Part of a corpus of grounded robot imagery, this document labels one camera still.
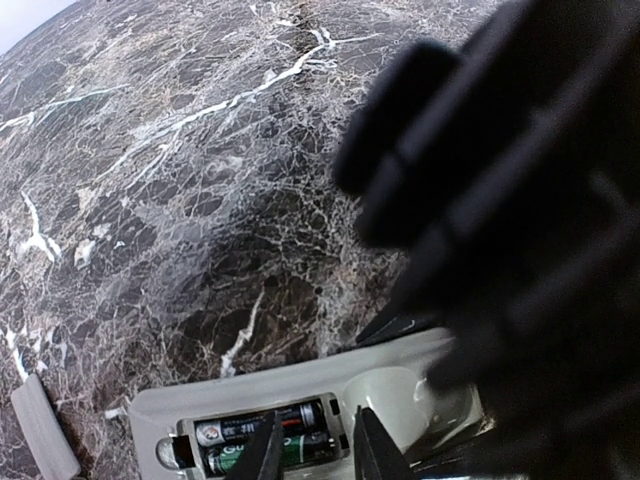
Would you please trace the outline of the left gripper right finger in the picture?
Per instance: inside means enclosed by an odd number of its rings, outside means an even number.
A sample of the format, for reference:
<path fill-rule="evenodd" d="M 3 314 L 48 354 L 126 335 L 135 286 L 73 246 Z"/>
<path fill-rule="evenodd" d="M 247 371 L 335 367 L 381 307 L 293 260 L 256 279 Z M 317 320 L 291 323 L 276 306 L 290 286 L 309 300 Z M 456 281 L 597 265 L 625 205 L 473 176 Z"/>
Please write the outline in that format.
<path fill-rule="evenodd" d="M 371 408 L 357 409 L 353 440 L 357 480 L 414 478 L 408 462 Z"/>

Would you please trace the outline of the dark blue orange AAA battery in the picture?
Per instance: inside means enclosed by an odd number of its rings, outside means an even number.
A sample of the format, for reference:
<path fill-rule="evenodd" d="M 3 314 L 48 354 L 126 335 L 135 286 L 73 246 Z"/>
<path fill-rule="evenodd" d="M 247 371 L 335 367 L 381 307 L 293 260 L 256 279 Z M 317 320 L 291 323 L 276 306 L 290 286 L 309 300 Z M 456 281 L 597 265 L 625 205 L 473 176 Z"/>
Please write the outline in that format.
<path fill-rule="evenodd" d="M 310 433 L 324 426 L 324 409 L 319 401 L 295 404 L 277 410 L 285 434 Z M 195 424 L 195 435 L 202 447 L 248 440 L 262 424 L 266 413 L 203 420 Z"/>

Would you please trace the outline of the white universal remote control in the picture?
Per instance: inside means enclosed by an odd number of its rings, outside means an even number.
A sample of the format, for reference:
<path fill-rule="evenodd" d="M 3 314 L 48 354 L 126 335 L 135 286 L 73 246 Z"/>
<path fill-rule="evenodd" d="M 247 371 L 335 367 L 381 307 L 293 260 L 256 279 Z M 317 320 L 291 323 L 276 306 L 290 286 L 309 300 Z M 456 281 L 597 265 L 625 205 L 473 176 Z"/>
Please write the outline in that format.
<path fill-rule="evenodd" d="M 411 463 L 472 434 L 484 416 L 475 386 L 437 394 L 426 370 L 448 350 L 443 328 L 412 333 L 330 357 L 237 377 L 145 390 L 129 409 L 143 479 L 220 479 L 204 463 L 195 424 L 319 401 L 334 458 L 285 470 L 288 479 L 349 479 L 359 407 L 371 408 Z"/>

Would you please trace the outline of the green AAA battery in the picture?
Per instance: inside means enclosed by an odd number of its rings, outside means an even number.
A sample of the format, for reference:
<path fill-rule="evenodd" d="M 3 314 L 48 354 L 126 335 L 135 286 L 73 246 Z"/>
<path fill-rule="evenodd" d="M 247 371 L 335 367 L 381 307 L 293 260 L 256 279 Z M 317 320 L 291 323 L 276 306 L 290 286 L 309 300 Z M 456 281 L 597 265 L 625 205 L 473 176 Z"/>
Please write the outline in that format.
<path fill-rule="evenodd" d="M 224 476 L 238 461 L 245 444 L 213 447 L 204 454 L 204 463 L 213 476 Z M 282 463 L 286 468 L 334 458 L 335 441 L 327 432 L 285 437 Z"/>

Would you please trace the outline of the grey battery compartment cover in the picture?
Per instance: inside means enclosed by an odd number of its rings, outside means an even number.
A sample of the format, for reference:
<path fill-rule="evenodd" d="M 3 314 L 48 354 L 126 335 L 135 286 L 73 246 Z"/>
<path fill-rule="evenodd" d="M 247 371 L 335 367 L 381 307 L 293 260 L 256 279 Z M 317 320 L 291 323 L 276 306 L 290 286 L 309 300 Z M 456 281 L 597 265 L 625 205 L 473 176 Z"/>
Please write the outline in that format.
<path fill-rule="evenodd" d="M 40 474 L 47 480 L 74 479 L 81 472 L 37 374 L 11 393 L 18 423 Z"/>

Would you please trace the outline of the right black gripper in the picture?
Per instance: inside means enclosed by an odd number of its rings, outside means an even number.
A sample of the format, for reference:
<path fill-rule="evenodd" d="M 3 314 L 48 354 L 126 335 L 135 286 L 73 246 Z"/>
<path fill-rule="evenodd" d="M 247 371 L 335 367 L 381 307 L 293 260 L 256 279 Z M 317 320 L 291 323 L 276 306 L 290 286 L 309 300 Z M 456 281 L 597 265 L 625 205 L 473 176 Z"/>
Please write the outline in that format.
<path fill-rule="evenodd" d="M 420 41 L 337 154 L 361 241 L 409 253 L 360 345 L 429 314 L 495 426 L 420 479 L 639 475 L 639 5 L 509 1 L 457 50 Z"/>

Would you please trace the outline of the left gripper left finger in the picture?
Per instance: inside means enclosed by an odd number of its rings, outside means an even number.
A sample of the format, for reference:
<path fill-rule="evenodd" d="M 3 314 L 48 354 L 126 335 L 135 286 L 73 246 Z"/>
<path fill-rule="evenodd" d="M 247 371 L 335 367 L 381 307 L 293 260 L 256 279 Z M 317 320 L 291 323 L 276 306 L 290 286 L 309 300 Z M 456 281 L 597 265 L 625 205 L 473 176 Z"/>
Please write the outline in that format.
<path fill-rule="evenodd" d="M 226 480 L 281 480 L 284 434 L 278 412 L 268 413 L 226 474 Z"/>

